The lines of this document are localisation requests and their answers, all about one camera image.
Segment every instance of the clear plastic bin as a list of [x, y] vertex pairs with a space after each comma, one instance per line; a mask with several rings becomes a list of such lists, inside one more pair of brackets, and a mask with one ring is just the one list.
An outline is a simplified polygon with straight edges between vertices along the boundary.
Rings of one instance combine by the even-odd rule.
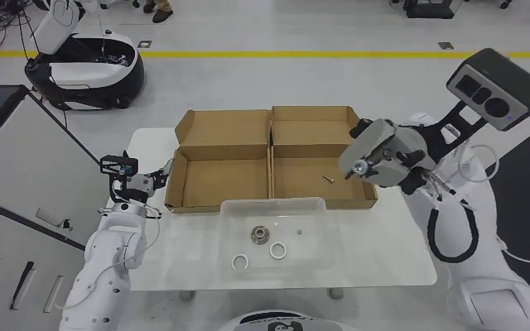
[[[224, 201], [221, 204], [223, 230], [219, 242], [219, 263], [223, 274], [266, 276], [331, 267], [333, 260], [327, 244], [332, 240], [330, 218], [325, 214], [322, 198]], [[251, 239], [251, 232], [257, 226], [264, 226], [269, 231], [269, 239], [263, 245]], [[281, 260], [270, 255], [269, 249], [275, 242], [287, 246], [287, 254]], [[274, 252], [281, 255], [282, 248], [276, 247]], [[238, 254], [248, 257], [248, 268], [243, 268], [243, 258], [236, 260], [236, 269], [232, 267], [232, 260]]]

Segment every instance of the small metal screw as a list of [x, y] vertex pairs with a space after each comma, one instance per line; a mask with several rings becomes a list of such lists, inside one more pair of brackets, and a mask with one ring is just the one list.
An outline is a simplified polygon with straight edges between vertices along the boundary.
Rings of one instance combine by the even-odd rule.
[[330, 178], [326, 175], [322, 175], [322, 177], [326, 178], [330, 183], [333, 183], [335, 181], [333, 178]]

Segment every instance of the metal bearing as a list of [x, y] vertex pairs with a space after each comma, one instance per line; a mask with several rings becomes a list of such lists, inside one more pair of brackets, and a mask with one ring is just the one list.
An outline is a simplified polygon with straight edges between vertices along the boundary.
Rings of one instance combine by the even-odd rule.
[[[282, 246], [283, 247], [283, 254], [278, 256], [278, 255], [274, 255], [274, 253], [272, 252], [272, 249], [275, 247], [275, 246]], [[285, 246], [285, 244], [283, 242], [275, 242], [271, 245], [271, 248], [268, 250], [270, 253], [271, 253], [271, 257], [276, 259], [276, 260], [281, 260], [285, 257], [285, 255], [287, 255], [287, 246]]]
[[258, 225], [257, 227], [252, 229], [252, 232], [250, 233], [250, 238], [255, 244], [263, 245], [264, 243], [268, 242], [268, 239], [270, 237], [270, 232], [268, 231], [268, 228], [265, 228], [263, 225]]
[[248, 257], [246, 255], [244, 255], [244, 254], [236, 254], [236, 255], [234, 255], [234, 257], [232, 257], [232, 269], [234, 269], [234, 270], [237, 269], [235, 267], [235, 260], [238, 257], [242, 257], [243, 259], [245, 259], [245, 267], [244, 267], [244, 269], [247, 269], [248, 268]]

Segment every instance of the gray floor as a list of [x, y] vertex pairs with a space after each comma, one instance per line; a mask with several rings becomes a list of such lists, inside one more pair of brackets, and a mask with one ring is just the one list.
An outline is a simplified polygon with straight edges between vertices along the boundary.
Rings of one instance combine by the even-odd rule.
[[[153, 50], [456, 50], [494, 46], [529, 51], [530, 2], [501, 11], [472, 0], [450, 21], [408, 20], [387, 0], [173, 0], [176, 14], [152, 25], [129, 2], [101, 12], [102, 28], [153, 40]], [[42, 12], [28, 10], [35, 25]], [[79, 31], [99, 33], [98, 16]], [[0, 50], [20, 50], [9, 29]], [[530, 59], [515, 60], [530, 70]], [[127, 147], [140, 127], [173, 127], [189, 109], [270, 108], [273, 105], [350, 105], [369, 118], [402, 121], [414, 113], [443, 116], [456, 99], [445, 83], [461, 60], [434, 59], [145, 59], [145, 89], [127, 110], [68, 112], [70, 130], [97, 156]], [[0, 58], [0, 84], [28, 84], [25, 59]], [[62, 113], [57, 113], [63, 121]], [[529, 126], [519, 131], [527, 137]], [[512, 137], [499, 144], [513, 147]], [[216, 330], [256, 309], [294, 309], [367, 331], [466, 330], [446, 313], [447, 274], [436, 264], [433, 286], [346, 290], [342, 301], [325, 290], [199, 292], [183, 304], [173, 292], [134, 292], [119, 330]]]

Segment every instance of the person's leg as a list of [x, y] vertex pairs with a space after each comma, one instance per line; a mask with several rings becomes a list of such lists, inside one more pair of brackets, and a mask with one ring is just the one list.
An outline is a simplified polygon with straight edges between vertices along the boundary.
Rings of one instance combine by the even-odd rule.
[[143, 12], [146, 14], [152, 13], [152, 10], [155, 9], [155, 0], [146, 0], [146, 4], [143, 5]]
[[158, 10], [155, 16], [152, 18], [154, 23], [163, 22], [173, 14], [169, 0], [155, 0], [155, 2], [157, 3]]

